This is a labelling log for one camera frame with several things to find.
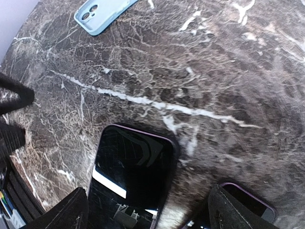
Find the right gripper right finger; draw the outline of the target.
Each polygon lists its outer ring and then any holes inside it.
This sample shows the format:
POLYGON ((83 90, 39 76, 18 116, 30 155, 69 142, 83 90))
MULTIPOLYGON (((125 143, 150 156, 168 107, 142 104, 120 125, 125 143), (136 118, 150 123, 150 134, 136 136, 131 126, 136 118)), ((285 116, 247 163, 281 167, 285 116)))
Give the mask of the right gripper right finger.
POLYGON ((212 229, 277 229, 252 213, 218 184, 209 193, 208 209, 212 229))

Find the purple smartphone dark screen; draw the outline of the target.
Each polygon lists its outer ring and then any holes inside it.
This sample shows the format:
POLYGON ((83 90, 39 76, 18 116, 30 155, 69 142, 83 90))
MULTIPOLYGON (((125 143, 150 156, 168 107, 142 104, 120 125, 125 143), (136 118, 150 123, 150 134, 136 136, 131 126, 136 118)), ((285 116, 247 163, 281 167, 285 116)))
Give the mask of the purple smartphone dark screen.
POLYGON ((238 184, 224 182, 220 186, 257 216, 269 223, 275 222, 277 216, 276 210, 265 201, 259 199, 238 184))

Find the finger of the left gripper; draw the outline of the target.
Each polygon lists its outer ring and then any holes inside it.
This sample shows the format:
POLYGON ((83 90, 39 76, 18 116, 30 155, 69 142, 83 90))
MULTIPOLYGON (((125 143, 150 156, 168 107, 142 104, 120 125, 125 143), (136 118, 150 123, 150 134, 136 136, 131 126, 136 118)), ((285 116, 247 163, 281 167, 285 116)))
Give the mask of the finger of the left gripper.
POLYGON ((9 156, 25 146, 25 129, 17 125, 0 123, 0 157, 9 156))
POLYGON ((35 99, 34 91, 22 83, 0 73, 0 88, 10 92, 13 97, 0 103, 0 114, 4 115, 26 106, 32 105, 35 99))

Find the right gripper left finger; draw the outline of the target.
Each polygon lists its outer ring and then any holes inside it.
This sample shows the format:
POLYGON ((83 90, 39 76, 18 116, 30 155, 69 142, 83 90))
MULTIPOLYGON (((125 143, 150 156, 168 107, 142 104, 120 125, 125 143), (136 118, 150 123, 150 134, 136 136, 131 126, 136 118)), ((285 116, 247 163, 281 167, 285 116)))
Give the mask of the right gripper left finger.
POLYGON ((85 229, 89 202, 85 189, 78 187, 44 215, 25 225, 26 229, 85 229))

